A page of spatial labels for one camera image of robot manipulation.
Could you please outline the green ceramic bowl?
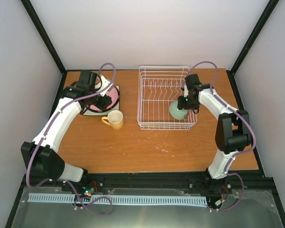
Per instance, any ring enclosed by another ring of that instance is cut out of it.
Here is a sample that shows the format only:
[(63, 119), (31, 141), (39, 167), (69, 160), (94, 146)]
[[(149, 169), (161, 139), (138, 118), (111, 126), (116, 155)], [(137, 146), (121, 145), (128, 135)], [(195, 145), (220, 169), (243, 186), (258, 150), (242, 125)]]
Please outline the green ceramic bowl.
[(188, 116), (189, 111), (184, 109), (178, 109), (178, 102), (173, 101), (169, 106), (169, 113), (174, 119), (183, 120)]

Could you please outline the yellow mug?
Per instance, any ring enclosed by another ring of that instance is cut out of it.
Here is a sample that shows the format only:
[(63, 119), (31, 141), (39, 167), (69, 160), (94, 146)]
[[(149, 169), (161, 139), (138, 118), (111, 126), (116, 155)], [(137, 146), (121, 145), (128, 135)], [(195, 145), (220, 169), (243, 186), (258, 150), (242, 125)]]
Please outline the yellow mug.
[(115, 130), (120, 130), (124, 124), (123, 113), (118, 110), (111, 111), (107, 116), (102, 117), (101, 121)]

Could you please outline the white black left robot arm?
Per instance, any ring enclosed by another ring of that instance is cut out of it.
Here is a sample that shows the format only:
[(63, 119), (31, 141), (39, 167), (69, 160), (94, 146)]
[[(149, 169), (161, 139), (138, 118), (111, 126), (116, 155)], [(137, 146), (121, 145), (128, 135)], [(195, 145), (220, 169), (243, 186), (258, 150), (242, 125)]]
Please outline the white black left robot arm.
[(89, 187), (87, 171), (66, 163), (59, 155), (60, 143), (74, 118), (88, 105), (105, 109), (111, 98), (106, 94), (114, 86), (114, 79), (106, 79), (100, 73), (82, 71), (78, 81), (65, 87), (57, 107), (42, 131), (32, 142), (24, 142), (21, 153), (27, 168), (26, 183), (30, 186), (30, 174), (46, 180), (72, 181), (78, 191)]

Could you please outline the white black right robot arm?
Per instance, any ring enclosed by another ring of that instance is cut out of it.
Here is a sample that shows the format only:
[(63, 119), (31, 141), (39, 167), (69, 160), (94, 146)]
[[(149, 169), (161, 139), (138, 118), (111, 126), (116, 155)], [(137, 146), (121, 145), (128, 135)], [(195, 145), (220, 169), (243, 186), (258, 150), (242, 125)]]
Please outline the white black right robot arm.
[(185, 77), (183, 91), (184, 95), (177, 100), (179, 110), (192, 110), (197, 114), (202, 105), (217, 120), (215, 143), (218, 150), (203, 177), (204, 189), (214, 192), (226, 183), (228, 170), (237, 155), (252, 143), (249, 114), (226, 103), (210, 84), (202, 84), (197, 74)]

